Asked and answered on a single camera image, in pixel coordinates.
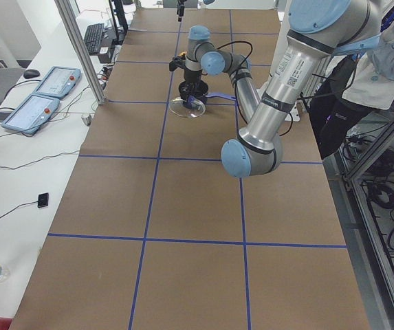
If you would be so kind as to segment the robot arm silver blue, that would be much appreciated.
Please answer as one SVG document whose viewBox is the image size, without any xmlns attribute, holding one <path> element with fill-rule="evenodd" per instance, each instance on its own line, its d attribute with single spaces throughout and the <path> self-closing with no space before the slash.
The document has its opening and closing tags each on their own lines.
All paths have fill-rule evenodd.
<svg viewBox="0 0 394 330">
<path fill-rule="evenodd" d="M 273 77 L 259 94 L 244 56 L 217 49 L 210 31 L 194 25 L 188 34 L 185 69 L 211 76 L 227 73 L 246 119 L 237 138 L 221 149 L 221 162 L 233 177 L 264 175 L 282 160 L 278 130 L 318 63 L 331 55 L 371 50 L 380 39 L 380 1 L 292 1 L 285 18 L 287 47 Z"/>
</svg>

